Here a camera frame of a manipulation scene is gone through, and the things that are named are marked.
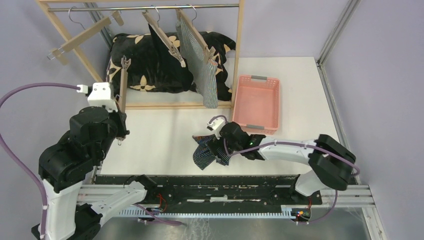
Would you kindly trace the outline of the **metal hanging rod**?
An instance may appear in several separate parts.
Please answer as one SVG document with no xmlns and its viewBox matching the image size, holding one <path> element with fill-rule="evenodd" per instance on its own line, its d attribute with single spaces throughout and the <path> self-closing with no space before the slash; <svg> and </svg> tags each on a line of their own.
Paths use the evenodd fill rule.
<svg viewBox="0 0 424 240">
<path fill-rule="evenodd" d="M 127 7 L 70 7 L 48 8 L 51 13 L 61 12 L 107 12 L 107 11 L 138 11 L 138 10 L 176 10 L 176 9 L 215 9 L 215 8 L 239 8 L 240 4 L 201 4 L 201 5 L 169 5 L 169 6 L 127 6 Z"/>
</svg>

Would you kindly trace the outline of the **navy striped underwear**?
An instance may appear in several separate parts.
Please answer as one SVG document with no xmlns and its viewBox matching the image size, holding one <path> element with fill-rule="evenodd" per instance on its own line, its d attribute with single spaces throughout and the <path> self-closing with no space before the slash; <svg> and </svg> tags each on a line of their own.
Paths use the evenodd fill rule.
<svg viewBox="0 0 424 240">
<path fill-rule="evenodd" d="M 216 162 L 210 151 L 207 148 L 207 142 L 212 139 L 212 135 L 199 135 L 199 136 L 192 136 L 193 140 L 198 144 L 197 148 L 195 149 L 192 158 L 194 164 L 201 170 L 204 170 L 206 167 L 208 167 L 213 162 L 218 163 L 222 166 L 228 166 L 230 162 Z"/>
</svg>

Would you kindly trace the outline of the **aluminium corner post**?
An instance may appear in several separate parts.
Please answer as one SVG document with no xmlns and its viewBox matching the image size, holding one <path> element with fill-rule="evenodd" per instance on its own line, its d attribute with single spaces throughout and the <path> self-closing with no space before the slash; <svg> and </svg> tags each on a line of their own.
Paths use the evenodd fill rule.
<svg viewBox="0 0 424 240">
<path fill-rule="evenodd" d="M 341 12 L 325 44 L 323 45 L 322 50 L 320 51 L 320 54 L 316 60 L 317 66 L 322 67 L 326 63 L 337 41 L 339 40 L 360 3 L 361 0 L 349 0 L 347 2 L 347 5 Z"/>
</svg>

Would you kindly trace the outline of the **pink plastic basket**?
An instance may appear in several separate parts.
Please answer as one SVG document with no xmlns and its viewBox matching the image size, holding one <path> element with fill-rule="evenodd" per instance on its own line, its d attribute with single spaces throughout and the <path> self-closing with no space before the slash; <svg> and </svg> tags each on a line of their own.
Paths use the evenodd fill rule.
<svg viewBox="0 0 424 240">
<path fill-rule="evenodd" d="M 280 80 L 240 75 L 232 120 L 245 132 L 273 135 L 280 126 Z"/>
</svg>

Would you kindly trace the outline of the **grey striped underwear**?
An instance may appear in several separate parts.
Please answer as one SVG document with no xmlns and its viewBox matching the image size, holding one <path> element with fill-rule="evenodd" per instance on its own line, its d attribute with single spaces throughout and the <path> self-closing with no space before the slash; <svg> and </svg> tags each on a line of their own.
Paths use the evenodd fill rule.
<svg viewBox="0 0 424 240">
<path fill-rule="evenodd" d="M 203 106 L 209 109 L 217 108 L 218 90 L 215 73 L 218 63 L 212 59 L 206 42 L 199 41 L 183 19 L 179 19 L 175 27 L 180 40 L 180 54 L 187 61 L 196 92 L 203 97 Z"/>
</svg>

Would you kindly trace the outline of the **empty wooden clip hanger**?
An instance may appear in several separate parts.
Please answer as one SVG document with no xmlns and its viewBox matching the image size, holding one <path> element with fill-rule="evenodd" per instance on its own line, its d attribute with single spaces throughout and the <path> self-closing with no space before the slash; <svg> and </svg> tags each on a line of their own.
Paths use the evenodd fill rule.
<svg viewBox="0 0 424 240">
<path fill-rule="evenodd" d="M 87 41 L 88 39 L 96 35 L 97 33 L 101 32 L 103 28 L 111 25 L 112 20 L 115 20 L 115 22 L 119 26 L 122 26 L 124 24 L 124 21 L 121 17 L 121 12 L 117 10 L 117 11 L 112 11 L 109 16 L 103 17 L 102 19 L 94 23 L 92 26 L 85 28 L 81 22 L 76 22 L 71 18 L 72 10 L 76 10 L 76 8 L 71 7 L 68 9 L 69 19 L 73 23 L 80 24 L 83 28 L 83 31 L 80 32 L 78 35 L 75 35 L 71 39 L 65 41 L 59 48 L 52 49 L 50 53 L 47 55 L 47 58 L 49 60 L 57 59 L 62 65 L 67 65 L 69 62 L 67 58 L 64 57 L 65 53 L 73 51 L 74 49 L 79 47 L 81 44 L 83 44 L 85 41 Z"/>
</svg>

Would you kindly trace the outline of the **wooden clip hanger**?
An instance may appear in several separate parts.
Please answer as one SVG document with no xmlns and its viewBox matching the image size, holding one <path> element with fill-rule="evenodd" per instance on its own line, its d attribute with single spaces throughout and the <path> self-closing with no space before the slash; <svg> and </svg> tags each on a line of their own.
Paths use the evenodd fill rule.
<svg viewBox="0 0 424 240">
<path fill-rule="evenodd" d="M 123 115 L 123 129 L 125 131 L 125 135 L 121 137 L 117 137 L 117 144 L 119 146 L 122 145 L 122 142 L 126 139 L 127 128 L 126 128 L 126 101 L 127 101 L 127 88 L 128 88 L 128 68 L 131 65 L 131 59 L 127 58 L 125 55 L 121 58 L 121 75 L 120 75 L 120 85 L 119 85 L 119 94 L 115 96 L 115 100 L 117 101 L 118 109 Z"/>
<path fill-rule="evenodd" d="M 181 53 L 179 52 L 178 48 L 174 46 L 174 44 L 170 41 L 165 32 L 160 28 L 160 18 L 158 20 L 155 20 L 147 9 L 142 12 L 142 15 L 149 24 L 149 26 L 152 28 L 152 30 L 155 32 L 155 34 L 158 36 L 160 41 L 163 43 L 163 45 L 167 48 L 169 55 L 174 57 L 179 62 L 182 68 L 186 68 L 186 62 L 182 57 Z"/>
<path fill-rule="evenodd" d="M 181 7 L 176 8 L 176 17 L 177 20 L 180 22 L 181 30 L 184 35 L 186 35 L 186 38 L 188 39 L 189 43 L 192 43 L 190 41 L 191 38 L 194 38 L 197 42 L 197 45 L 200 47 L 203 53 L 203 61 L 205 63 L 211 62 L 213 65 L 217 65 L 215 63 L 214 55 L 216 53 L 216 49 L 212 46 L 209 48 L 208 44 L 204 40 L 203 36 L 200 34 L 200 32 L 196 29 L 193 22 L 198 16 L 197 9 L 192 4 L 187 4 L 185 7 L 188 7 L 190 9 L 193 9 L 195 12 L 195 16 L 193 18 L 190 18 Z"/>
<path fill-rule="evenodd" d="M 65 41 L 59 48 L 52 49 L 50 53 L 47 55 L 47 58 L 49 60 L 57 59 L 62 65 L 67 65 L 69 62 L 67 58 L 64 57 L 65 53 L 73 51 L 74 49 L 79 47 L 81 44 L 83 44 L 85 41 L 87 41 L 88 39 L 96 35 L 97 33 L 101 32 L 103 28 L 111 25 L 112 20 L 115 20 L 115 22 L 119 26 L 122 26 L 124 24 L 124 21 L 121 17 L 121 12 L 117 10 L 117 11 L 112 11 L 109 16 L 103 17 L 102 19 L 94 23 L 92 26 L 85 28 L 81 22 L 76 22 L 71 18 L 72 10 L 76 10 L 76 8 L 71 7 L 68 9 L 69 19 L 73 23 L 80 24 L 83 28 L 83 31 L 80 32 L 78 35 L 75 35 L 71 39 Z"/>
</svg>

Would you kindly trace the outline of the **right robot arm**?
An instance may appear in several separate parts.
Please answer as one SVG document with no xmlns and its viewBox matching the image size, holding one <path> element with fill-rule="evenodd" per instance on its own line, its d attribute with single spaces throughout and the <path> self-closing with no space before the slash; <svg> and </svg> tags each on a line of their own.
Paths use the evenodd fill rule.
<svg viewBox="0 0 424 240">
<path fill-rule="evenodd" d="M 287 161 L 309 166 L 289 189 L 289 198 L 301 204 L 313 193 L 330 188 L 345 191 L 349 180 L 360 173 L 356 156 L 327 134 L 312 140 L 283 140 L 249 134 L 236 122 L 216 118 L 207 123 L 212 132 L 206 149 L 214 160 L 242 156 L 251 161 Z"/>
</svg>

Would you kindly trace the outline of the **black underwear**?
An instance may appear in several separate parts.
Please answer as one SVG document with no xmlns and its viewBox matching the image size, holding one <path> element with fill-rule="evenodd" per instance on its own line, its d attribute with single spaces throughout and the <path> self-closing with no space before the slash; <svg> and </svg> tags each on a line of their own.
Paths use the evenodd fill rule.
<svg viewBox="0 0 424 240">
<path fill-rule="evenodd" d="M 163 65 L 169 65 L 177 68 L 181 68 L 180 63 L 172 57 L 167 48 L 163 45 L 163 43 L 160 41 L 159 37 L 155 34 L 155 32 L 152 30 L 152 28 L 148 25 L 150 34 L 153 40 L 154 48 L 159 56 L 159 60 Z"/>
</svg>

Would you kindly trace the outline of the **wooden clothes rack frame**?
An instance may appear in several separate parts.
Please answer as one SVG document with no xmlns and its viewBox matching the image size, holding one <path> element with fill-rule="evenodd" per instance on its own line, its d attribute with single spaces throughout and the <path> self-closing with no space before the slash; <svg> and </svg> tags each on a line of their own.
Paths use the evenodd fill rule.
<svg viewBox="0 0 424 240">
<path fill-rule="evenodd" d="M 50 7 L 50 0 L 38 0 L 37 4 L 44 12 L 46 17 L 50 20 L 56 30 L 61 34 L 64 41 L 70 40 L 73 36 L 69 33 L 67 28 L 63 25 L 62 21 L 57 17 L 57 12 L 48 12 L 48 8 Z M 95 0 L 84 0 L 83 1 L 84 8 L 98 8 L 97 1 Z M 234 57 L 234 69 L 233 69 L 233 80 L 232 80 L 232 96 L 231 101 L 219 101 L 218 108 L 219 109 L 233 109 L 234 101 L 236 96 L 236 90 L 238 85 L 238 68 L 239 68 L 239 60 L 240 60 L 240 49 L 241 49 L 241 39 L 242 39 L 242 23 L 244 17 L 244 6 L 245 2 L 240 0 L 238 3 L 240 7 L 238 7 L 238 17 L 237 17 L 237 34 L 236 34 L 236 48 L 235 48 L 235 57 Z M 97 73 L 97 71 L 93 68 L 91 62 L 88 60 L 84 51 L 78 46 L 74 50 L 72 50 L 76 56 L 79 58 L 81 63 L 93 77 L 96 82 L 102 82 L 102 78 Z M 160 109 L 204 109 L 205 107 L 201 102 L 195 101 L 180 101 L 180 102 L 130 102 L 126 101 L 126 110 L 160 110 Z"/>
</svg>

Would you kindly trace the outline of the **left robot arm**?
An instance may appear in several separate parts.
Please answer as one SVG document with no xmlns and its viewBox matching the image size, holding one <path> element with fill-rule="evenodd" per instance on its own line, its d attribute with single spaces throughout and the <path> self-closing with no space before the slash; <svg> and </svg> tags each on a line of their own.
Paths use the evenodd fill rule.
<svg viewBox="0 0 424 240">
<path fill-rule="evenodd" d="M 140 175 L 118 192 L 96 203 L 78 204 L 86 175 L 106 158 L 116 139 L 130 132 L 126 114 L 104 107 L 83 108 L 69 120 L 69 130 L 39 157 L 38 173 L 47 202 L 41 223 L 31 229 L 38 240 L 92 240 L 122 210 L 156 200 L 157 184 Z"/>
</svg>

